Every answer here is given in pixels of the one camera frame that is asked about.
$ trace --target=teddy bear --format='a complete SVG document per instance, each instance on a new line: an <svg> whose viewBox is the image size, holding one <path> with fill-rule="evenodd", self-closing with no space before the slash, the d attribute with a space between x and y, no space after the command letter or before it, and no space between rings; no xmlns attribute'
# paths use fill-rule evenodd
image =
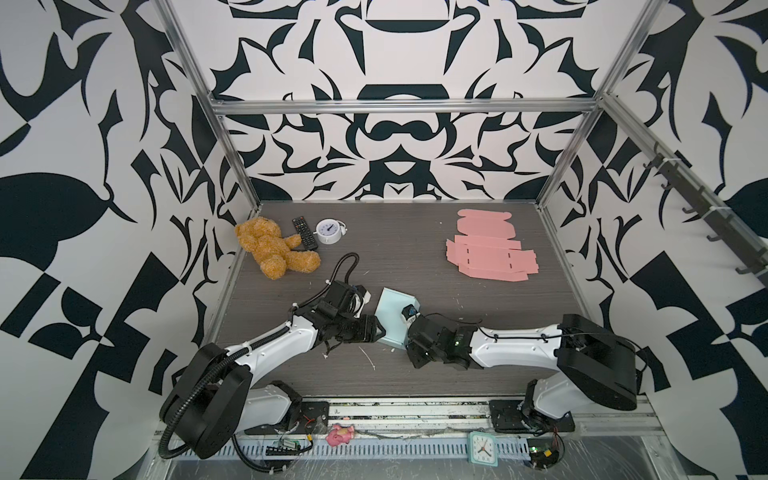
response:
<svg viewBox="0 0 768 480"><path fill-rule="evenodd" d="M312 273L320 266L320 255L313 251L292 250L301 244L297 233L283 238L280 227L273 220L256 217L235 227L235 235L242 248L253 254L267 278L277 280L286 270Z"/></svg>

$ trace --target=pink toy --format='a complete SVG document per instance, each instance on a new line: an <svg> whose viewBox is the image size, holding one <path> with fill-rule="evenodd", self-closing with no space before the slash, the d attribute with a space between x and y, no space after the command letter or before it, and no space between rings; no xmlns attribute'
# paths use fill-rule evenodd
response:
<svg viewBox="0 0 768 480"><path fill-rule="evenodd" d="M331 427L331 431L328 432L328 436L326 437L326 442L328 442L328 445L335 447L342 443L349 443L349 440L352 440L354 436L355 436L354 425L350 425L348 427L342 427L341 425L336 423L334 426Z"/></svg>

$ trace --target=square clock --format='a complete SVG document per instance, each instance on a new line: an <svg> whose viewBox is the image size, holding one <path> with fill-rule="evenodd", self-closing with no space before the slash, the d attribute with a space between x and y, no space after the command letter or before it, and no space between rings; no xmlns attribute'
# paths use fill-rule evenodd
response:
<svg viewBox="0 0 768 480"><path fill-rule="evenodd" d="M498 466L496 437L483 432L472 432L468 437L469 461L489 467Z"/></svg>

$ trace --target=alarm clock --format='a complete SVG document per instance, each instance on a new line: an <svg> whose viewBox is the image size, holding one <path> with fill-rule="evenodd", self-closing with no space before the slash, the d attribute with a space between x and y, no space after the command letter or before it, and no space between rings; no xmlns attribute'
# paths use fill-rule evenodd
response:
<svg viewBox="0 0 768 480"><path fill-rule="evenodd" d="M489 467L498 466L496 437L483 432L472 432L468 436L469 461Z"/></svg>
<svg viewBox="0 0 768 480"><path fill-rule="evenodd" d="M320 243L330 245L338 242L342 235L346 235L346 225L333 218L326 218L317 224L315 235Z"/></svg>

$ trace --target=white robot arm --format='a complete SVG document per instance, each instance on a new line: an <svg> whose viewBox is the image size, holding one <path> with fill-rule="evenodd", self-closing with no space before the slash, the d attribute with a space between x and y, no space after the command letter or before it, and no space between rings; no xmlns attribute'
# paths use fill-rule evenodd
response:
<svg viewBox="0 0 768 480"><path fill-rule="evenodd" d="M357 264L355 253L342 257L328 286L294 304L284 324L240 345L222 349L211 343L197 352L160 411L167 425L161 457L173 458L192 448L198 457L208 458L236 432L277 424L289 429L301 397L281 382L251 387L283 362L321 344L330 352L341 343L370 343L386 334L375 316L360 313L370 294L348 284L355 265L345 282L335 280L339 266L350 257ZM529 330L471 325L450 329L413 306L403 310L403 317L409 325L406 352L416 368L443 361L457 369L520 365L557 371L528 386L519 409L528 431L546 431L568 411L589 402L623 410L637 404L634 348L581 316L566 315L558 325ZM338 342L333 347L332 339ZM174 432L185 445L169 450Z"/></svg>

